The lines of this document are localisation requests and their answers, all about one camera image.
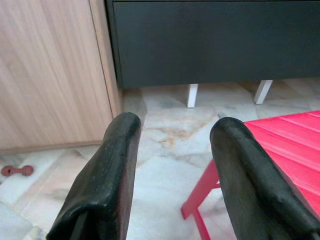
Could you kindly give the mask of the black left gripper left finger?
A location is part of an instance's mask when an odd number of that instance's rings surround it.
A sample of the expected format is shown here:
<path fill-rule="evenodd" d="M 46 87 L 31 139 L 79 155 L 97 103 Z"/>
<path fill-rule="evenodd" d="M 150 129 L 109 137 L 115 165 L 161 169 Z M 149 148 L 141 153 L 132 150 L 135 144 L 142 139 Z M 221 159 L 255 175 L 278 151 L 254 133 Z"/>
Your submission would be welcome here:
<path fill-rule="evenodd" d="M 125 240 L 132 208 L 141 120 L 119 114 L 75 178 L 48 240 Z"/>

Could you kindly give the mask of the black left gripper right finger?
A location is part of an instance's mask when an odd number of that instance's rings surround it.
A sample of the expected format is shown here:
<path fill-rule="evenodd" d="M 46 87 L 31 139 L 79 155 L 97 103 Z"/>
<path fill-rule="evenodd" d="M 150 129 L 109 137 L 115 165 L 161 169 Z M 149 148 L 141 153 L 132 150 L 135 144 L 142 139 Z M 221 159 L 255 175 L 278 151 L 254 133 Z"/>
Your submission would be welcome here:
<path fill-rule="evenodd" d="M 237 239 L 319 239 L 316 212 L 242 121 L 219 119 L 210 131 L 210 143 Z"/>

